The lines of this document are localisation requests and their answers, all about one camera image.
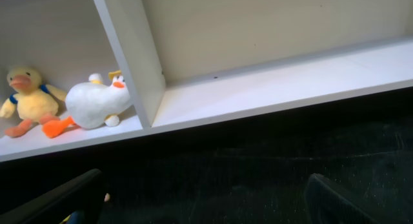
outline orange beak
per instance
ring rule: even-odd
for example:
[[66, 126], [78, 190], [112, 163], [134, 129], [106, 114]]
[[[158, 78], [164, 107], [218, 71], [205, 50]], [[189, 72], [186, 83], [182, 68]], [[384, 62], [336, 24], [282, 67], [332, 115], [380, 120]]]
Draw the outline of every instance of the orange beak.
[[16, 89], [24, 89], [30, 86], [32, 80], [29, 77], [17, 75], [9, 82], [9, 85]]
[[125, 86], [121, 82], [114, 82], [116, 88], [124, 88]]

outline blue strap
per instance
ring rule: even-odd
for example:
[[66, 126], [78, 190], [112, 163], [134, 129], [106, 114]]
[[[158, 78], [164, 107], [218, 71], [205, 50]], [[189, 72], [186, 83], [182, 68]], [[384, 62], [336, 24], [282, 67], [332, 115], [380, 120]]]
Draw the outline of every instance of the blue strap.
[[13, 95], [11, 95], [9, 99], [10, 99], [10, 101], [11, 101], [13, 104], [17, 105], [17, 102], [18, 102], [18, 101], [14, 98]]
[[47, 94], [50, 94], [49, 89], [47, 89], [46, 85], [40, 85], [40, 89], [41, 89], [43, 92], [45, 92], [45, 93], [47, 93]]

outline white duck plush toy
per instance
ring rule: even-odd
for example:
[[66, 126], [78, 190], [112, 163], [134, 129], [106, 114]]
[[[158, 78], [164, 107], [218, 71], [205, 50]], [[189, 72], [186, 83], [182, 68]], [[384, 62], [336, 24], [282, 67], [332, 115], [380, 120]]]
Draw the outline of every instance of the white duck plush toy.
[[49, 121], [43, 132], [52, 138], [60, 135], [70, 125], [85, 129], [103, 124], [114, 127], [119, 124], [118, 115], [132, 105], [121, 71], [109, 73], [112, 85], [102, 84], [100, 74], [92, 74], [88, 83], [80, 83], [70, 89], [66, 107], [70, 116], [64, 120]]

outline yellow arm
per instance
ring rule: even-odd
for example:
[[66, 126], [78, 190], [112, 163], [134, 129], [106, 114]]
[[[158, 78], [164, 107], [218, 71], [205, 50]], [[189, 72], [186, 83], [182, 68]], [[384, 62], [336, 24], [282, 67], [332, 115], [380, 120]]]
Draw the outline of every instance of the yellow arm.
[[0, 117], [9, 118], [13, 115], [16, 105], [13, 104], [10, 99], [7, 99], [6, 102], [0, 109]]
[[58, 98], [61, 101], [65, 101], [66, 96], [67, 96], [67, 92], [60, 90], [58, 88], [56, 88], [55, 86], [52, 85], [46, 85], [47, 90], [50, 92], [50, 94], [52, 94], [53, 96], [55, 96], [56, 98]]

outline plush toy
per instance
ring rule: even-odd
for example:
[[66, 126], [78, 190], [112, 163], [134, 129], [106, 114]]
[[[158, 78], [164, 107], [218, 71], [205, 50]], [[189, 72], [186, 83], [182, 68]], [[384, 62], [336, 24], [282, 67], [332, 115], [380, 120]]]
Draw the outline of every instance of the plush toy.
[[43, 125], [43, 132], [52, 138], [60, 135], [69, 125], [79, 125], [85, 129], [106, 124], [119, 124], [118, 114], [125, 111], [132, 102], [121, 71], [109, 73], [112, 85], [102, 84], [100, 74], [92, 74], [88, 83], [80, 83], [70, 89], [66, 97], [66, 107], [70, 116], [62, 121], [53, 120]]
[[8, 128], [5, 134], [19, 137], [27, 133], [32, 123], [44, 125], [56, 117], [59, 105], [50, 95], [64, 101], [67, 93], [52, 85], [42, 85], [38, 71], [27, 66], [13, 68], [7, 75], [8, 84], [17, 92], [6, 100], [0, 109], [0, 117], [10, 117], [17, 107], [23, 120], [16, 127]]

